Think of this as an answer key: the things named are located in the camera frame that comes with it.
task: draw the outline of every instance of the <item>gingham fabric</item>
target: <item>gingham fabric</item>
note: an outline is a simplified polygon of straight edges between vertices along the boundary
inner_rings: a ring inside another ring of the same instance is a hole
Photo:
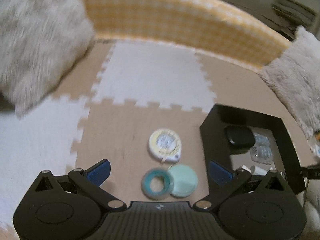
[[[98,37],[167,41],[254,67],[291,43],[220,0],[84,0]]]

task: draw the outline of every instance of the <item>round white tape measure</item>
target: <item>round white tape measure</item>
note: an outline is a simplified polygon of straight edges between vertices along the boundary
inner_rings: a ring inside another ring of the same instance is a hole
[[[149,150],[157,160],[176,163],[181,157],[180,137],[172,130],[158,129],[150,136]]]

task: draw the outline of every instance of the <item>puzzle mat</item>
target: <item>puzzle mat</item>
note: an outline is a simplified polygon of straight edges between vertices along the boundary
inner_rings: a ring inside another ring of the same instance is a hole
[[[180,163],[198,175],[199,186],[186,200],[206,196],[199,126],[217,102],[281,117],[301,165],[313,162],[302,131],[257,74],[192,49],[100,40],[23,119],[0,111],[0,239],[17,238],[13,212],[44,169],[62,175],[108,158],[111,176],[101,187],[127,203],[147,200],[141,179],[160,166],[147,141],[160,127],[180,135]]]

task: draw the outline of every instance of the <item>faux fur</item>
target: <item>faux fur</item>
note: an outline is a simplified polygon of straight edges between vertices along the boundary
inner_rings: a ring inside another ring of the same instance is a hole
[[[307,138],[320,130],[320,42],[302,26],[296,40],[260,73]]]
[[[54,88],[94,39],[81,0],[0,0],[0,92],[17,114]]]

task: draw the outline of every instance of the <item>triangular hole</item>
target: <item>triangular hole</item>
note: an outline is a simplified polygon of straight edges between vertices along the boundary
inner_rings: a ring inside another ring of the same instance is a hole
[[[53,189],[48,177],[43,177],[38,185],[38,187],[36,188],[36,191],[43,191],[43,190],[49,190],[49,189]]]
[[[269,184],[269,189],[284,191],[284,188],[282,187],[281,183],[279,182],[279,180],[277,178],[271,179],[271,182]]]

